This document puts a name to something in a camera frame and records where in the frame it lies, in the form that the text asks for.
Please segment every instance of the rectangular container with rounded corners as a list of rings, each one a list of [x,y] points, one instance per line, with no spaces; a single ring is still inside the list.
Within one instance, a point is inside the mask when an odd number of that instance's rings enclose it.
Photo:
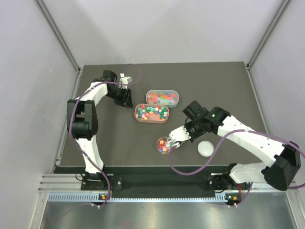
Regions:
[[[138,108],[141,107],[142,105],[144,105],[145,107],[153,107],[153,108],[156,108],[158,107],[159,109],[163,106],[165,108],[165,110],[168,112],[168,116],[167,116],[167,119],[165,120],[157,120],[157,117],[160,117],[160,114],[150,114],[150,117],[153,118],[153,119],[141,119],[141,118],[137,118],[136,115],[138,114]],[[140,122],[140,123],[156,123],[156,124],[163,124],[163,123],[166,123],[168,118],[170,116],[170,111],[168,109],[167,106],[165,105],[156,105],[156,104],[139,104],[135,107],[135,110],[134,110],[134,117],[135,119]]]
[[[174,108],[178,105],[179,94],[174,90],[149,90],[146,93],[146,102]]]

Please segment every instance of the gray floor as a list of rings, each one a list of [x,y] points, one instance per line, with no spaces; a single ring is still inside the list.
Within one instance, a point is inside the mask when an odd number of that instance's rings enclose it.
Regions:
[[[212,203],[109,203],[100,210],[81,206],[61,218],[78,204],[48,203],[41,229],[296,229],[285,193],[250,193],[239,208]]]
[[[243,62],[222,63],[161,63],[140,64],[142,80],[132,86],[133,104],[145,102],[150,89],[176,90],[180,101],[170,109],[165,124],[144,124],[135,120],[133,109],[118,107],[110,98],[97,105],[99,131],[97,143],[102,160],[107,166],[161,166],[168,165],[166,156],[156,150],[156,141],[184,124],[182,110],[193,100],[211,110],[219,106],[241,122],[257,131],[264,131],[254,93]],[[123,65],[91,65],[83,69],[78,95],[84,92],[94,78],[102,76],[105,69],[119,74]],[[135,80],[138,70],[129,67],[126,75]],[[185,143],[173,155],[175,165],[202,165],[207,159],[197,152],[202,140],[214,145],[219,137],[205,134],[194,143]],[[255,163],[259,160],[229,140],[225,141],[211,165],[230,163]],[[66,140],[61,166],[84,166],[84,160],[69,139]]]

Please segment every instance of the metal frame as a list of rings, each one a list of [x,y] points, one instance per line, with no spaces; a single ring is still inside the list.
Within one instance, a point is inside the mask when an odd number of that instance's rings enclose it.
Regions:
[[[73,57],[73,54],[71,53],[68,45],[66,44],[64,38],[62,37],[58,27],[56,26],[52,16],[50,15],[47,7],[45,6],[43,0],[35,0],[35,2],[37,3],[37,5],[39,6],[42,14],[44,15],[46,21],[48,22],[48,24],[50,25],[50,28],[52,29],[54,35],[56,36],[57,40],[59,41],[60,45],[62,46],[62,48],[64,49],[65,53],[67,54],[68,59],[70,60],[70,62],[72,63],[73,67],[75,68],[75,70],[77,71],[77,77],[75,80],[75,85],[73,87],[73,90],[71,92],[71,98],[74,98],[76,96],[78,87],[79,87],[79,83],[80,83],[80,77],[81,77],[81,69],[78,66],[77,62],[75,61],[75,58]],[[277,23],[279,22],[280,18],[282,17],[284,11],[287,9],[287,7],[289,6],[289,3],[291,2],[291,0],[283,0],[277,13],[275,14],[273,20],[271,21],[270,25],[268,26],[268,29],[266,30],[266,32],[264,33],[261,41],[259,42],[259,45],[257,46],[255,52],[253,53],[250,61],[248,64],[246,64],[246,69],[249,75],[249,79],[250,82],[252,84],[252,88],[255,94],[255,98],[260,110],[260,114],[262,116],[263,122],[264,122],[264,126],[266,128],[266,131],[268,133],[272,133],[272,130],[270,128],[267,116],[265,114],[265,110],[264,110],[264,106],[263,103],[261,101],[254,77],[253,77],[253,73],[251,71],[251,67],[253,66],[253,64],[255,63],[258,55],[260,54],[260,52],[262,51],[262,49],[264,48],[267,40],[269,39],[272,31],[274,30],[275,26],[277,25]],[[54,163],[52,164],[52,171],[53,169],[59,165],[60,163],[60,159],[61,159],[61,155],[63,152],[63,148],[64,148],[64,142],[66,140],[66,128],[65,128],[65,119],[63,120],[63,124],[62,124],[62,134],[60,136],[59,139],[59,143],[58,143],[58,149],[57,149],[57,155],[56,158],[54,160]],[[75,195],[77,195],[78,193],[97,193],[96,191],[81,191],[81,182],[77,181],[75,179],[75,175],[74,174],[45,174],[42,177],[41,180],[41,185],[39,187],[39,192],[38,192],[38,197],[37,197],[37,203],[36,203],[36,208],[34,210],[33,213],[33,217],[31,219],[31,224],[30,224],[30,228],[33,229],[37,229],[40,228],[41,223],[42,223],[42,218],[43,218],[43,214],[46,208],[46,203],[47,200],[49,198],[49,194],[50,192],[54,193],[64,193],[64,192],[69,192],[69,193],[74,193]],[[225,191],[224,193],[234,193],[237,192],[237,190],[230,190],[230,191]],[[272,187],[270,187],[267,184],[254,184],[253,185],[253,189],[251,192],[280,192]],[[98,191],[98,193],[104,193],[106,194],[106,191]],[[293,217],[295,219],[295,222],[297,224],[298,228],[305,228],[305,208],[303,205],[303,202],[300,198],[300,194],[298,191],[295,190],[289,190],[286,192],[287,194],[287,198],[291,207],[291,211],[293,214]]]

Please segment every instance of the white lid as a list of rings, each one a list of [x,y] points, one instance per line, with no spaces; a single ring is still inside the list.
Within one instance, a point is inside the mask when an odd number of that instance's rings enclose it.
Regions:
[[[197,149],[201,156],[211,156],[214,152],[214,145],[209,141],[201,141]]]

